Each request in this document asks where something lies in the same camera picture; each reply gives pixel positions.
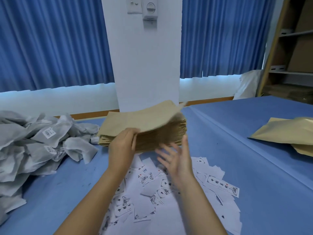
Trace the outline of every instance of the blue tablecloth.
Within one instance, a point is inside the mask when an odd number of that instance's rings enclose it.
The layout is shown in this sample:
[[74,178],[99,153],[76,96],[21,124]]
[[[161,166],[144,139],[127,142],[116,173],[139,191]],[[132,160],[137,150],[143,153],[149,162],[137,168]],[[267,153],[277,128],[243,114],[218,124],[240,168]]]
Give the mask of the blue tablecloth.
[[[224,170],[224,180],[240,188],[242,235],[312,234],[313,158],[290,145],[247,137],[270,117],[313,117],[313,106],[275,97],[186,107],[190,152]],[[103,119],[86,122],[101,125]],[[70,158],[54,175],[26,183],[27,204],[16,209],[0,234],[53,234],[108,166],[107,148],[99,147],[85,165]],[[153,152],[144,153],[143,158]]]

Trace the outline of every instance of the blue curtain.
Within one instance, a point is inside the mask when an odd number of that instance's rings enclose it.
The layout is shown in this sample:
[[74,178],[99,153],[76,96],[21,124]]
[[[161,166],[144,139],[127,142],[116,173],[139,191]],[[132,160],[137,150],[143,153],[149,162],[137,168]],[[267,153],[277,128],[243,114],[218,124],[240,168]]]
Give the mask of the blue curtain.
[[183,0],[181,78],[261,69],[275,0]]
[[101,0],[0,0],[0,92],[109,82]]

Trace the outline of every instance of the left hand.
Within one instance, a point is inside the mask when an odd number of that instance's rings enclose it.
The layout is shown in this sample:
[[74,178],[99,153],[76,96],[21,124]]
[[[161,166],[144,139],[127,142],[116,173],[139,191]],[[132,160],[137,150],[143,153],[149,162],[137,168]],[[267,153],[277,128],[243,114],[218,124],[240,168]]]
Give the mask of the left hand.
[[136,147],[139,129],[126,128],[120,132],[109,145],[109,167],[113,171],[122,170],[125,173],[131,166]]

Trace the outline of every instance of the light switch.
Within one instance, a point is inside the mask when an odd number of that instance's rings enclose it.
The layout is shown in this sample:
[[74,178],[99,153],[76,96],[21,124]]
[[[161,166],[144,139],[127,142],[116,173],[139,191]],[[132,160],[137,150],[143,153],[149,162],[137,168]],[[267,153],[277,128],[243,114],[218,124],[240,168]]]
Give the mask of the light switch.
[[128,14],[142,14],[141,0],[126,0]]

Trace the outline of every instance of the stack of kraft paper bags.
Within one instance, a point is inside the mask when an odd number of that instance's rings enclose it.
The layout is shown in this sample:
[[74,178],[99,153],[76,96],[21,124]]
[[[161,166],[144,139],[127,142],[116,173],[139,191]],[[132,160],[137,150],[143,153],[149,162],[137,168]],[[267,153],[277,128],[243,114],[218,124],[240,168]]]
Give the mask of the stack of kraft paper bags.
[[171,100],[134,112],[108,113],[98,132],[99,144],[109,146],[112,140],[124,129],[138,128],[136,152],[151,151],[160,143],[175,142],[181,145],[186,133],[186,118],[180,112],[184,103],[176,106]]

